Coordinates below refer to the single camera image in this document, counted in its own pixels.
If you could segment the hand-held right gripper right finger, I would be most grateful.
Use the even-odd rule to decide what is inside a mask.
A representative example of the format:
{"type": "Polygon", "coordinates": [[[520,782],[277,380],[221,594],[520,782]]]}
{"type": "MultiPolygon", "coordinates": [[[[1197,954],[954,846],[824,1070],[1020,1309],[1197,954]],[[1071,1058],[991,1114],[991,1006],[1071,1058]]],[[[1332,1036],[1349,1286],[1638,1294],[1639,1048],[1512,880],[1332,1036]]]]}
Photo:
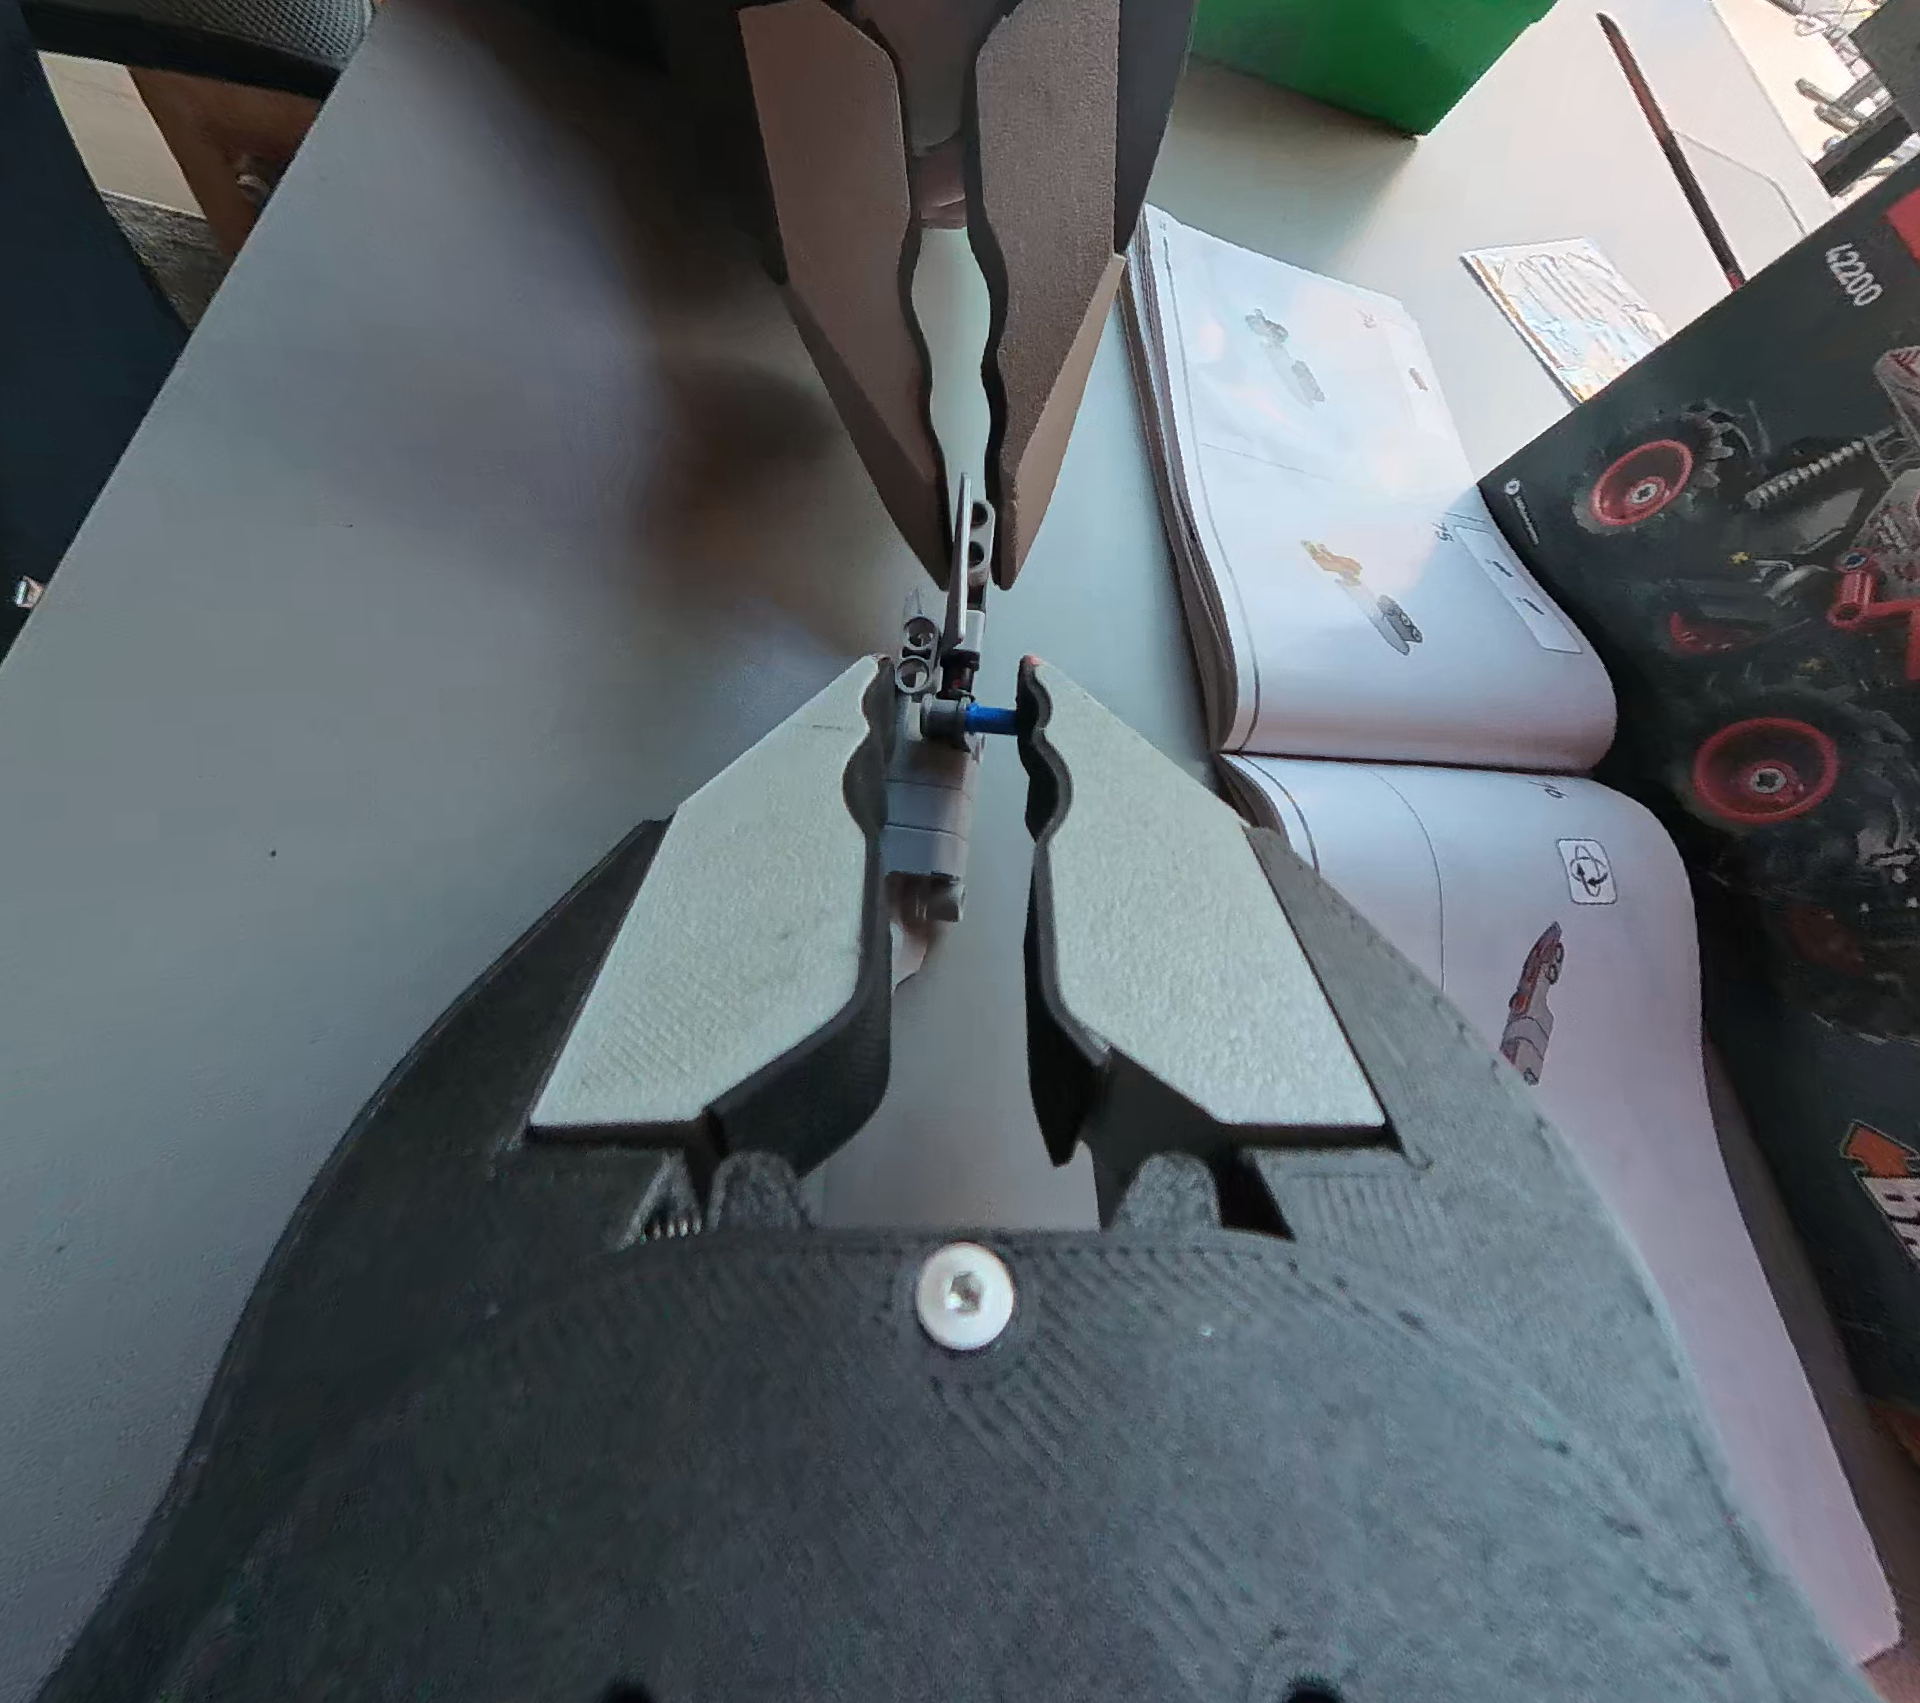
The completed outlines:
{"type": "Polygon", "coordinates": [[[1052,1162],[1386,1142],[1242,816],[1038,658],[1020,664],[1018,750],[1025,1082],[1052,1162]]]}

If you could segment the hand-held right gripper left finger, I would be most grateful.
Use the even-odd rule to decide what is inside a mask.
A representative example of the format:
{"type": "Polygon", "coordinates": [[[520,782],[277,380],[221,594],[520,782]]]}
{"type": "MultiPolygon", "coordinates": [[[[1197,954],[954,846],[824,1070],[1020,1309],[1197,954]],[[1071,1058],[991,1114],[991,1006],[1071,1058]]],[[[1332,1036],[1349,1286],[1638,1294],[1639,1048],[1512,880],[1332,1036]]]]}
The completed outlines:
{"type": "Polygon", "coordinates": [[[879,658],[683,800],[529,1112],[536,1134],[832,1156],[890,1080],[879,658]]]}

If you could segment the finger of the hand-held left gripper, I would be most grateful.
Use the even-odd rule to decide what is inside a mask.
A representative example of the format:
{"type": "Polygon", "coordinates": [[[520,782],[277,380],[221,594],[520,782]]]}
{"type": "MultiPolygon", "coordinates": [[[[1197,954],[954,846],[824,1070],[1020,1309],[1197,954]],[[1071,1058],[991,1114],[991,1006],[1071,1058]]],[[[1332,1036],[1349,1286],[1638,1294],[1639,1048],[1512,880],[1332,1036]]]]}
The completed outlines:
{"type": "Polygon", "coordinates": [[[1034,550],[1120,284],[1122,0],[1020,0],[971,62],[971,250],[987,282],[994,582],[1034,550]]]}
{"type": "Polygon", "coordinates": [[[747,6],[738,34],[795,330],[891,526],[926,570],[945,570],[898,60],[825,0],[747,6]]]}

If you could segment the grey lego assembly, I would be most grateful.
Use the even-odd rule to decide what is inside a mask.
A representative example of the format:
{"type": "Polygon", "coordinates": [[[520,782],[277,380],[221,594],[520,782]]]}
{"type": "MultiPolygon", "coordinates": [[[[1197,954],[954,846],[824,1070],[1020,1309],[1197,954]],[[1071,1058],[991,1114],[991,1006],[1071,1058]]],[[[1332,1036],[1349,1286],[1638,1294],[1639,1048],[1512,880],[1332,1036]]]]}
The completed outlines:
{"type": "Polygon", "coordinates": [[[994,552],[996,512],[964,478],[944,596],[933,608],[907,604],[890,666],[879,862],[895,982],[913,976],[938,932],[964,914],[981,748],[1018,736],[1013,708],[978,698],[994,552]]]}

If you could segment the black lego set box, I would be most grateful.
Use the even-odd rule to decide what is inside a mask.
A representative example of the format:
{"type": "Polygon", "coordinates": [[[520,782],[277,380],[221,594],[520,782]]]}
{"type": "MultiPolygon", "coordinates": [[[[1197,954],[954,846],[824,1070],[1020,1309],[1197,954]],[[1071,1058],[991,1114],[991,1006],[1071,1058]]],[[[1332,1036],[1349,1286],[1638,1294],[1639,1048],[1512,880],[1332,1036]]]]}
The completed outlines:
{"type": "Polygon", "coordinates": [[[1917,166],[1480,482],[1616,692],[1702,1014],[1866,1395],[1917,1411],[1917,166]]]}

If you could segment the white instruction booklet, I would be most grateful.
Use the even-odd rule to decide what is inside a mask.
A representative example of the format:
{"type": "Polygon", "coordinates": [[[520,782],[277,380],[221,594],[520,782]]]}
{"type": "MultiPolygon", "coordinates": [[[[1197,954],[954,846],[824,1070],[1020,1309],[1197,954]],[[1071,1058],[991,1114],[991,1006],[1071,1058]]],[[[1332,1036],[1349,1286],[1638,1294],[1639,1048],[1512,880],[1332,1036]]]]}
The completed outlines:
{"type": "Polygon", "coordinates": [[[1730,1180],[1680,852],[1389,298],[1140,218],[1122,286],[1223,796],[1542,1108],[1642,1254],[1742,1503],[1868,1663],[1898,1603],[1730,1180]]]}

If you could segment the shiny sticker sheet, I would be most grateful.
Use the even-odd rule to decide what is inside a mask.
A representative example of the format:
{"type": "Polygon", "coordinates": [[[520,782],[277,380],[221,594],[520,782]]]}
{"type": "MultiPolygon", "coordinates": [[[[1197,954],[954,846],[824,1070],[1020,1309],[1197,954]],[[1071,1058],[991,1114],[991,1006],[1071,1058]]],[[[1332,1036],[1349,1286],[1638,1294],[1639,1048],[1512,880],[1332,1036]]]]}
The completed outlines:
{"type": "Polygon", "coordinates": [[[1668,344],[1663,318],[1589,238],[1485,246],[1459,262],[1572,406],[1668,344]]]}

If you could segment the dark thin stick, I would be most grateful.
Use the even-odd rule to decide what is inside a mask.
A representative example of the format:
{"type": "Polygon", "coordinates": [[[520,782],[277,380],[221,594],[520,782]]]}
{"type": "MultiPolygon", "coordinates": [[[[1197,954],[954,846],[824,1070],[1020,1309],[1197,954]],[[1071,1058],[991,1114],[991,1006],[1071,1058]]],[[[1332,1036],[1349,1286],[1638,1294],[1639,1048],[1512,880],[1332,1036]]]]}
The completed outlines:
{"type": "Polygon", "coordinates": [[[1742,262],[1731,246],[1727,230],[1724,228],[1713,202],[1709,200],[1706,186],[1693,168],[1693,162],[1682,148],[1677,132],[1673,132],[1668,112],[1661,106],[1657,94],[1653,92],[1648,74],[1638,60],[1627,38],[1622,34],[1619,24],[1605,12],[1595,14],[1595,24],[1599,34],[1605,40],[1605,46],[1619,68],[1619,76],[1625,82],[1630,94],[1634,96],[1644,124],[1657,146],[1661,158],[1668,164],[1668,172],[1682,192],[1684,202],[1692,214],[1692,220],[1706,242],[1707,250],[1713,256],[1717,272],[1725,278],[1730,290],[1739,290],[1745,286],[1748,278],[1742,268],[1742,262]]]}

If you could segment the person's dark clothing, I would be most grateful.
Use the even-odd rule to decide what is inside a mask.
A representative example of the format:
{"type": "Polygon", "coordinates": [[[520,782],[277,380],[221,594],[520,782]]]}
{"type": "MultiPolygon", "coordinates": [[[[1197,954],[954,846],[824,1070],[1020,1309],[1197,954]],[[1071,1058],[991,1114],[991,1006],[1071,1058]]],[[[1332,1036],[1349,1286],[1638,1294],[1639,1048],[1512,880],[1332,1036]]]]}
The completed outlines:
{"type": "Polygon", "coordinates": [[[184,342],[85,172],[18,0],[1,0],[3,650],[184,342]]]}

